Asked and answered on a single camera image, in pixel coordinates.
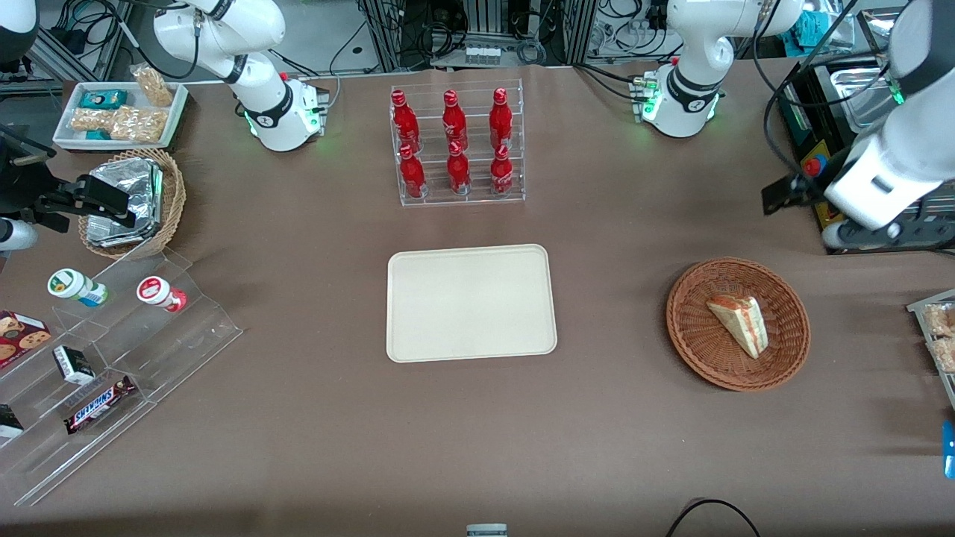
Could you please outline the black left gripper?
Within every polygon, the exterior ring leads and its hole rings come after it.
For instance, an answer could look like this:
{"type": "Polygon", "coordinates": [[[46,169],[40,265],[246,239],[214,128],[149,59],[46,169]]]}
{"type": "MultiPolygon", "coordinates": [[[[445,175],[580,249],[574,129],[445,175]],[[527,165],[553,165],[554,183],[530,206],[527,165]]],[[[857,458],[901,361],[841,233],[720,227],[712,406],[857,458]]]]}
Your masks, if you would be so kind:
{"type": "Polygon", "coordinates": [[[792,207],[811,207],[824,200],[824,191],[815,179],[803,175],[785,175],[761,190],[764,216],[792,207]]]}

